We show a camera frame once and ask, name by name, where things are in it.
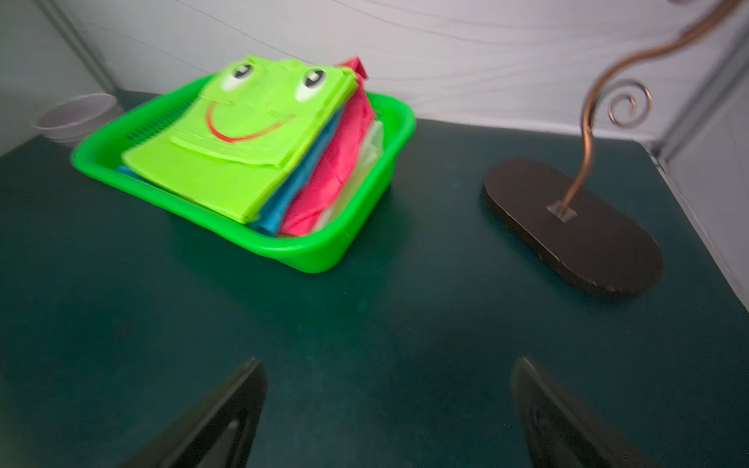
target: stand base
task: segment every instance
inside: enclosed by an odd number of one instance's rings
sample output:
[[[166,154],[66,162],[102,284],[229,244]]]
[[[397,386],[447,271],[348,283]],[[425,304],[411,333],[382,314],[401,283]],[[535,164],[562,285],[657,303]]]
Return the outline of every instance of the stand base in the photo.
[[[585,189],[563,222],[548,207],[572,180],[542,162],[513,159],[484,179],[489,208],[568,283],[608,299],[628,299],[653,286],[663,272],[661,249],[632,218]]]

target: white wall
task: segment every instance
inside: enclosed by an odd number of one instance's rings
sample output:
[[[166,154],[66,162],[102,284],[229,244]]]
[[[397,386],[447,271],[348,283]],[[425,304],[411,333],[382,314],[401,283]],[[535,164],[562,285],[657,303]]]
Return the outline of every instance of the white wall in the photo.
[[[0,0],[0,156],[35,135],[39,112],[100,89],[32,0]]]
[[[666,166],[736,295],[749,309],[749,77]]]
[[[60,0],[127,88],[167,92],[247,54],[335,64],[359,55],[369,89],[423,118],[578,133],[593,79],[670,40],[716,0]],[[627,73],[652,89],[659,137],[716,64],[745,5],[717,34]]]

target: smiley face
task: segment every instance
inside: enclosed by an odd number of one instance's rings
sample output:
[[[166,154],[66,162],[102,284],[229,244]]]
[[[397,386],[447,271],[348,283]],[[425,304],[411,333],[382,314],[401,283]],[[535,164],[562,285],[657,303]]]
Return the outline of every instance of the smiley face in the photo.
[[[244,224],[356,86],[347,67],[249,56],[216,74],[179,120],[123,160],[156,184]]]

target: table surface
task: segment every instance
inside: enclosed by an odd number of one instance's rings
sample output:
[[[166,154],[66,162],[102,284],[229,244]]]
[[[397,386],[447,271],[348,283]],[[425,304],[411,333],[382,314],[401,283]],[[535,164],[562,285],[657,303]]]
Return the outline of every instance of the table surface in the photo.
[[[574,137],[420,121],[319,275],[30,141],[0,159],[0,465],[116,467],[257,356],[252,468],[529,467],[509,392],[529,356],[663,465],[749,466],[749,314],[642,147],[597,148],[588,188],[666,264],[626,302],[570,288],[481,201],[509,158],[573,174]]]

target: black object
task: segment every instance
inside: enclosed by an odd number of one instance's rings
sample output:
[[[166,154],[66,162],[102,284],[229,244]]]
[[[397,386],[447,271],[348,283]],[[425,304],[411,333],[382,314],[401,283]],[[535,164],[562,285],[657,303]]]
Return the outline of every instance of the black object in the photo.
[[[122,468],[244,468],[267,388],[261,362],[241,365]]]
[[[323,78],[325,78],[325,72],[323,70],[313,70],[307,73],[307,76],[304,80],[304,85],[307,88],[314,88],[315,86],[319,86],[323,82]]]
[[[234,78],[249,78],[252,74],[252,64],[242,64],[234,71]]]
[[[571,285],[608,299],[627,299],[661,277],[658,244],[632,218],[584,188],[563,222],[548,208],[572,180],[543,162],[511,159],[484,179],[484,200],[544,262]]]
[[[546,370],[515,364],[510,389],[535,468],[656,468]]]

